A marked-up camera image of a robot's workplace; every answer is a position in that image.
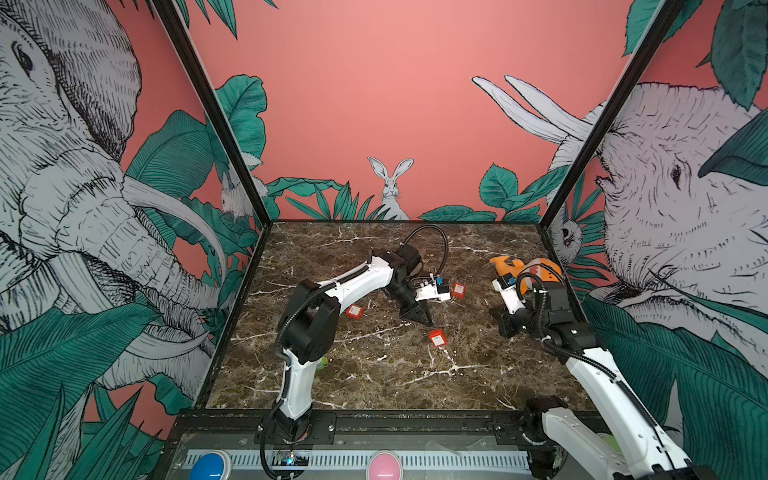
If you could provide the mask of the red padlock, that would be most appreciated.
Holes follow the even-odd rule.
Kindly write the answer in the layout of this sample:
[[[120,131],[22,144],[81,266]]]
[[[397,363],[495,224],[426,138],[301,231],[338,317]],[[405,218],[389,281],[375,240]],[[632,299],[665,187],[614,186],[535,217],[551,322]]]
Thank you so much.
[[[452,296],[454,298],[464,298],[466,296],[467,287],[461,283],[454,283],[452,288]]]
[[[448,342],[447,336],[442,329],[431,330],[428,336],[435,348],[444,347]]]
[[[359,305],[350,305],[345,312],[346,316],[355,320],[359,320],[364,314],[364,308]]]

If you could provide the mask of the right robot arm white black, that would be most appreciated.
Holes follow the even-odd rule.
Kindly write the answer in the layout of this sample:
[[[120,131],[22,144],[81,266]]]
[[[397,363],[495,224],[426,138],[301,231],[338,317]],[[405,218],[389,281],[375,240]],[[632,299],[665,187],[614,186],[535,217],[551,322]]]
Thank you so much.
[[[653,417],[592,327],[577,321],[565,286],[533,276],[534,298],[526,302],[522,280],[505,275],[492,282],[504,302],[498,309],[501,333],[527,333],[560,361],[588,394],[617,444],[611,447],[561,398],[531,398],[511,426],[535,448],[529,456],[532,475],[554,476],[555,456],[542,450],[553,443],[594,479],[715,478],[711,467],[695,464]]]

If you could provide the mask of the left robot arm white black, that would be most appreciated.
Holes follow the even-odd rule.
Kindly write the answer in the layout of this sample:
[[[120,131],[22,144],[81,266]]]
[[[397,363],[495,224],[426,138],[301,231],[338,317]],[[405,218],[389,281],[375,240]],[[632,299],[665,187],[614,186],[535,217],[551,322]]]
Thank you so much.
[[[296,286],[278,323],[274,347],[283,362],[281,390],[270,414],[278,438],[296,444],[308,435],[317,365],[334,343],[339,318],[358,300],[383,290],[398,303],[402,318],[434,325],[427,302],[417,298],[410,284],[420,263],[418,250],[403,244],[394,252],[374,252],[339,277]]]

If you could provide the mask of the orange shark plush toy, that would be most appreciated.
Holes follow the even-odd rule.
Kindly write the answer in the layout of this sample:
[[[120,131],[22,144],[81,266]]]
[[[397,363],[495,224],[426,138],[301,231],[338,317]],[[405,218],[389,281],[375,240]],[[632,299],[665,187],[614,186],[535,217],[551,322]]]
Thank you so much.
[[[496,292],[502,292],[511,287],[522,273],[533,274],[543,282],[563,282],[560,267],[547,258],[535,258],[524,263],[520,259],[511,259],[503,255],[493,257],[490,262],[497,273],[497,277],[492,281],[492,287]]]

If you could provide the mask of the pink push button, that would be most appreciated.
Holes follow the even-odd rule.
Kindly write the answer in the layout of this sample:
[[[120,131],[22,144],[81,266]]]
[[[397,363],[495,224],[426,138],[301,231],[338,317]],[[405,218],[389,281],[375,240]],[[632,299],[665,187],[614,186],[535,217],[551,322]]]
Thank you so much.
[[[366,467],[367,480],[402,480],[403,466],[399,456],[388,450],[375,452]]]

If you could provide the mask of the blue push button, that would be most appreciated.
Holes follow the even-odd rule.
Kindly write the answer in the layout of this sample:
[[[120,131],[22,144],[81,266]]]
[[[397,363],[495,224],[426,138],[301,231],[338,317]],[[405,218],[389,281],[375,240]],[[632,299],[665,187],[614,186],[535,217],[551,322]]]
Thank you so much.
[[[228,480],[232,473],[230,455],[221,450],[207,452],[192,466],[190,480]]]

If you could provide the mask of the black mounting rail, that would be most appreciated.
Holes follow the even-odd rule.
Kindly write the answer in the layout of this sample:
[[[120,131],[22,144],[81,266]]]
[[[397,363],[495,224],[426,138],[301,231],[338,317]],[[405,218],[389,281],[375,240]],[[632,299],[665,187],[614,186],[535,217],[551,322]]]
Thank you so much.
[[[178,442],[191,434],[239,434],[248,443],[258,440],[258,428],[267,409],[187,409],[176,418],[169,440]],[[311,444],[328,445],[343,434],[491,436],[502,446],[521,449],[551,447],[551,440],[531,443],[523,437],[517,410],[331,410],[311,414]]]

